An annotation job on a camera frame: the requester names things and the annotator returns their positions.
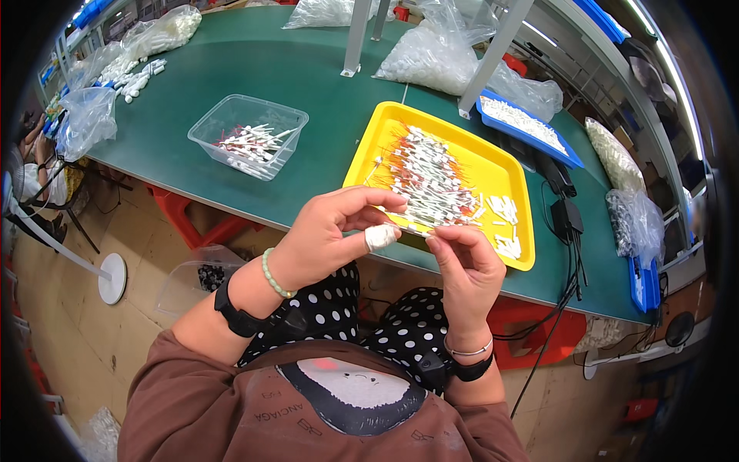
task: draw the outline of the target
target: finger bandage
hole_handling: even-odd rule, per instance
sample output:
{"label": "finger bandage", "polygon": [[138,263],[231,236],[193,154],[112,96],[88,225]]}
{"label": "finger bandage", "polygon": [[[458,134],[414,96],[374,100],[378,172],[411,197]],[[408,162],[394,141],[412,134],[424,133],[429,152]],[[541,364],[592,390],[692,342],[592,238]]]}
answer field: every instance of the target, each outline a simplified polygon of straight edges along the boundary
{"label": "finger bandage", "polygon": [[396,229],[398,229],[398,225],[394,223],[383,223],[365,229],[364,241],[367,243],[369,251],[374,252],[397,241],[398,238],[395,237]]}

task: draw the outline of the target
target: white fan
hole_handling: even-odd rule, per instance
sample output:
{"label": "white fan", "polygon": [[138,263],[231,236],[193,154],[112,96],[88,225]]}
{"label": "white fan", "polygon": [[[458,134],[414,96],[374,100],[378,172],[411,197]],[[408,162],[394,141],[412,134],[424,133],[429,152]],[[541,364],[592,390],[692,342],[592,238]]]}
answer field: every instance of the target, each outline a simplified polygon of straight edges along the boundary
{"label": "white fan", "polygon": [[98,275],[98,291],[100,297],[108,305],[118,303],[126,289],[126,262],[119,254],[110,254],[105,257],[100,268],[90,265],[85,259],[80,258],[68,248],[57,242],[47,234],[39,225],[31,220],[26,212],[18,205],[23,193],[23,158],[18,147],[12,145],[10,155],[5,160],[5,172],[2,178],[2,214],[17,215],[36,235],[49,244],[52,248],[64,255],[66,258],[77,263],[91,273]]}

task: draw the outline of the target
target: green table surface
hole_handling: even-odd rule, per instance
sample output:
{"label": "green table surface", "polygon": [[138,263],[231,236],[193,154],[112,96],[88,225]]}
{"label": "green table surface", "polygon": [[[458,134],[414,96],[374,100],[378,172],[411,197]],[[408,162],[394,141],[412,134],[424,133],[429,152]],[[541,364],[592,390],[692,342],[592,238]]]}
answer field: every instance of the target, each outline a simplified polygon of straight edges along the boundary
{"label": "green table surface", "polygon": [[[253,7],[204,15],[184,47],[158,55],[165,72],[152,78],[141,96],[118,98],[115,140],[99,143],[88,156],[191,199],[232,214],[289,228],[311,197],[340,188],[358,140],[382,101],[402,101],[405,84],[371,78],[411,24],[393,21],[379,42],[369,40],[362,71],[353,78],[343,68],[348,27],[282,30],[292,7]],[[187,131],[226,95],[239,93],[305,111],[310,121],[298,149],[274,180],[264,182],[212,160],[187,138]],[[405,104],[486,138],[479,117],[457,114],[456,98],[408,86]],[[590,285],[583,300],[568,307],[646,322],[630,301],[627,262],[616,256],[604,195],[609,183],[583,127],[562,111],[551,121],[580,156],[585,169],[571,172],[585,233],[582,259]],[[567,249],[544,224],[542,177],[526,172],[534,220],[536,263],[530,271],[508,269],[503,291],[548,305],[565,284]],[[550,191],[548,203],[555,199]],[[434,257],[418,242],[395,243],[377,256],[395,265],[438,272]]]}

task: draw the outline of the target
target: silver bangle bracelet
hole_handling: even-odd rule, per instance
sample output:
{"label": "silver bangle bracelet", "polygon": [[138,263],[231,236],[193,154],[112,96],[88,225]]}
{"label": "silver bangle bracelet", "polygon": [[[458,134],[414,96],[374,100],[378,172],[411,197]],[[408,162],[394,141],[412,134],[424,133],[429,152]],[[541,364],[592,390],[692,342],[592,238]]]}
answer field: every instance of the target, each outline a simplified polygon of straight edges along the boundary
{"label": "silver bangle bracelet", "polygon": [[484,353],[487,350],[489,350],[490,349],[490,346],[492,346],[492,345],[493,345],[493,337],[490,336],[490,341],[488,342],[487,345],[485,345],[484,347],[482,347],[478,351],[475,351],[474,353],[465,353],[464,351],[456,351],[456,350],[453,350],[453,349],[449,348],[449,346],[446,344],[446,336],[444,336],[444,348],[446,349],[446,351],[450,355],[459,355],[459,356],[474,356],[474,355],[479,355],[480,353]]}

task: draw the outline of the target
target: fluorescent light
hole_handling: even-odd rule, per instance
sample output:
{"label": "fluorescent light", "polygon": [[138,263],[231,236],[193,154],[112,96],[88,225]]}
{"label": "fluorescent light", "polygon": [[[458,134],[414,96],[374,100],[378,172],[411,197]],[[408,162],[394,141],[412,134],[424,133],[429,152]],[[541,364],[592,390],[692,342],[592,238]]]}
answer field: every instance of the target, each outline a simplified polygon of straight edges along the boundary
{"label": "fluorescent light", "polygon": [[641,8],[636,5],[634,0],[626,0],[626,3],[628,3],[631,9],[634,10],[634,13],[636,13],[636,15],[639,17],[639,21],[641,21],[641,23],[644,25],[644,28],[647,29],[647,32],[651,35],[657,35],[654,32],[654,28],[647,20],[647,17],[644,15],[644,12],[641,11]]}
{"label": "fluorescent light", "polygon": [[664,46],[664,43],[662,43],[662,40],[657,40],[657,50],[659,51],[659,54],[662,55],[662,61],[667,65],[667,70],[670,71],[673,84],[678,87],[678,99],[680,100],[680,105],[683,106],[685,115],[688,117],[690,134],[692,135],[693,145],[695,146],[695,155],[698,156],[698,160],[703,160],[703,143],[701,142],[701,137],[698,135],[698,124],[695,122],[695,117],[693,117],[690,99],[685,90],[685,85],[683,84],[682,79],[680,79],[680,73],[675,67],[675,63],[672,62],[670,54],[667,52],[667,48]]}
{"label": "fluorescent light", "polygon": [[542,37],[544,38],[544,40],[546,40],[546,41],[548,41],[549,43],[551,43],[553,47],[556,47],[556,44],[554,43],[554,40],[552,40],[551,38],[549,38],[549,37],[547,37],[546,35],[544,35],[544,34],[542,33],[542,31],[541,31],[541,30],[538,30],[538,29],[537,29],[536,27],[532,26],[531,24],[529,24],[529,23],[528,23],[528,22],[526,22],[526,21],[524,21],[524,22],[523,22],[523,25],[525,25],[525,26],[526,26],[526,27],[528,27],[529,29],[533,30],[533,31],[534,31],[535,33],[537,33],[537,34],[539,34],[540,36],[542,36]]}

